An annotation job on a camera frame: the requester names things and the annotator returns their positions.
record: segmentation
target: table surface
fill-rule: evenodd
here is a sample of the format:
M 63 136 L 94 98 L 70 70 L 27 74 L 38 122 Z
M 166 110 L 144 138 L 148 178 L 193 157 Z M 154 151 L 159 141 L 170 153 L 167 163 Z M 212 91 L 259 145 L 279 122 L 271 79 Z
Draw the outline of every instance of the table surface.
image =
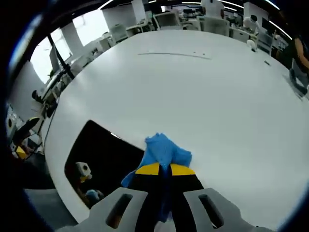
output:
M 282 75 L 288 70 L 261 50 L 207 32 L 153 31 L 119 43 L 60 96 L 45 155 L 61 199 L 78 222 L 89 216 L 64 166 L 93 120 L 141 149 L 147 136 L 165 133 L 192 152 L 204 187 L 249 223 L 278 228 L 309 176 L 309 102 Z

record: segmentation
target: window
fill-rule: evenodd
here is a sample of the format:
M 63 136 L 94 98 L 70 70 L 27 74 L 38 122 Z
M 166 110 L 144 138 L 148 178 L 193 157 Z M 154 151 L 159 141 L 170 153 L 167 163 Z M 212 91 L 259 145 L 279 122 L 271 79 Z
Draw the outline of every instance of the window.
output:
M 73 24 L 83 46 L 109 31 L 101 10 L 91 11 L 79 16 L 73 19 Z
M 66 60 L 70 57 L 70 49 L 62 35 L 61 29 L 57 29 L 51 33 L 52 39 L 56 45 L 59 54 Z M 52 63 L 49 58 L 52 46 L 46 37 L 34 49 L 30 62 L 39 78 L 46 83 L 52 70 Z

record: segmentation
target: blue cloth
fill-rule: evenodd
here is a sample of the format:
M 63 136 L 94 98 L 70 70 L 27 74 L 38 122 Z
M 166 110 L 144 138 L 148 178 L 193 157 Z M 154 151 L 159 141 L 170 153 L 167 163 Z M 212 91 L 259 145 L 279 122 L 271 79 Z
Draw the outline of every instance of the blue cloth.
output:
M 189 167 L 192 155 L 174 144 L 165 134 L 155 134 L 155 136 L 145 139 L 147 144 L 143 159 L 137 169 L 159 162 L 163 170 L 166 171 L 171 163 Z M 135 171 L 130 172 L 121 182 L 123 187 L 128 187 Z

